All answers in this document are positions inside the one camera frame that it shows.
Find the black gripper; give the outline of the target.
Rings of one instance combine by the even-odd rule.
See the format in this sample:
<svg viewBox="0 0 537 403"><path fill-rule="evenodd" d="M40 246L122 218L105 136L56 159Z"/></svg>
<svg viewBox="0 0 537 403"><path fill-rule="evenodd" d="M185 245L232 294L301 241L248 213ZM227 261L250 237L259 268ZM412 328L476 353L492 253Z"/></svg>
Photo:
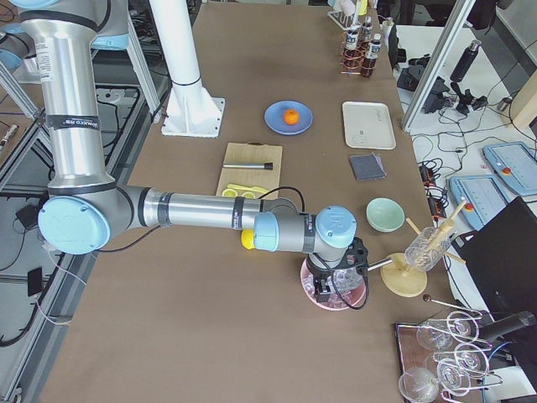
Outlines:
<svg viewBox="0 0 537 403"><path fill-rule="evenodd" d="M306 268L312 275L314 296L318 303L327 303L331 297L331 287L326 283L331 276L331 267L326 261L308 254L305 260Z"/></svg>

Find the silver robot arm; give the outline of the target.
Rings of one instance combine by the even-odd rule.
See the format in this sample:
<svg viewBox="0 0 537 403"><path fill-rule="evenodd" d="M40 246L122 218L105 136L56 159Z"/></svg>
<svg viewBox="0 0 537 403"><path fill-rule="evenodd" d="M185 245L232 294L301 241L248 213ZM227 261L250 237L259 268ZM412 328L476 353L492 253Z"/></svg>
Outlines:
<svg viewBox="0 0 537 403"><path fill-rule="evenodd" d="M94 49L129 44L124 1L20 1L18 16L33 39L51 131L55 176L39 212L45 240L87 254L132 228L191 225L253 234L257 249L306 254L313 296L348 301L368 282L367 251L344 207L306 213L291 201L197 196L121 187L107 173L91 60Z"/></svg>

